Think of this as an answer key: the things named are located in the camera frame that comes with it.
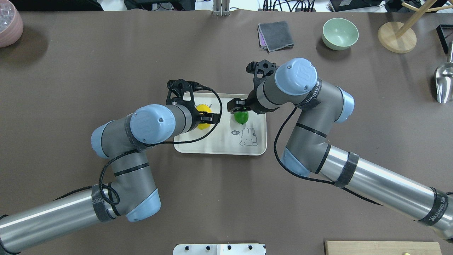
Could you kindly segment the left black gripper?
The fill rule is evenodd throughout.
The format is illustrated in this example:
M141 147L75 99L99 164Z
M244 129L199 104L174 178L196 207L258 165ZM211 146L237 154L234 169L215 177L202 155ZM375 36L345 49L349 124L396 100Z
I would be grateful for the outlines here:
M213 119L211 118L213 116L213 113L199 112L195 106L189 107L189 111L191 113L191 126L189 128L189 131L196 129L198 124L213 124Z

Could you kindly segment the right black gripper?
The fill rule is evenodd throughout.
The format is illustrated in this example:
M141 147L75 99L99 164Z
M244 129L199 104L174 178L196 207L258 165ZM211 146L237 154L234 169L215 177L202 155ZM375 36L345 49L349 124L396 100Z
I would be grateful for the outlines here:
M259 102L256 89L250 92L246 100L241 100L239 97L231 99L227 103L227 107L231 114L235 114L237 112L248 112L250 110L256 114L266 114L270 111Z

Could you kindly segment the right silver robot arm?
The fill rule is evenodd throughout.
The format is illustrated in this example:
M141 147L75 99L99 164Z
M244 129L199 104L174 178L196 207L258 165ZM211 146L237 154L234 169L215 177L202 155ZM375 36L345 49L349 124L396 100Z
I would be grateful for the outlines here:
M429 103L414 89L329 83L295 58L246 67L254 88L228 102L231 113L266 114L285 103L300 115L279 161L289 173L350 192L427 226L452 242L452 104Z

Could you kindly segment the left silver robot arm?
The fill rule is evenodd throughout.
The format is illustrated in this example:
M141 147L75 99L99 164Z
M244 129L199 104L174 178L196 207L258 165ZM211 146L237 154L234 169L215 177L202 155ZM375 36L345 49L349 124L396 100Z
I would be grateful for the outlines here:
M108 160L97 184L52 202L1 218L1 254L18 254L33 246L125 215L136 222L157 213L160 195L146 150L216 123L219 114L180 104L150 104L97 128L92 148Z

